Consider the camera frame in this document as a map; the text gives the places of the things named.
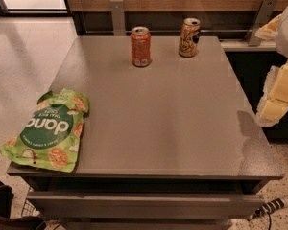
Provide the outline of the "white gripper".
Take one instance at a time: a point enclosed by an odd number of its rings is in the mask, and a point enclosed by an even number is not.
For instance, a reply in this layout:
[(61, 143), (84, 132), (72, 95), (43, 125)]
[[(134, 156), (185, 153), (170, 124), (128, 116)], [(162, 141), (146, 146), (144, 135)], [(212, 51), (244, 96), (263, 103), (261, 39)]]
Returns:
[[(288, 58), (288, 6), (255, 32), (262, 40), (276, 40), (276, 51)], [(288, 112), (288, 61), (281, 67), (272, 66), (263, 87), (263, 96), (256, 109), (256, 122), (272, 127)]]

